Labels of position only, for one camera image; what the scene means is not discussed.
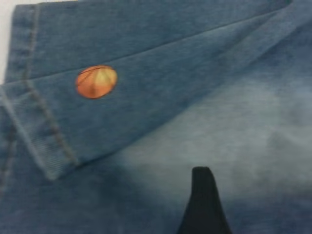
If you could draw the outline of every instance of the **faded denim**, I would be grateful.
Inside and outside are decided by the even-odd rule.
[[[209,166],[235,234],[312,233],[312,1],[17,6],[3,234],[175,234]],[[114,91],[75,79],[112,66]]]

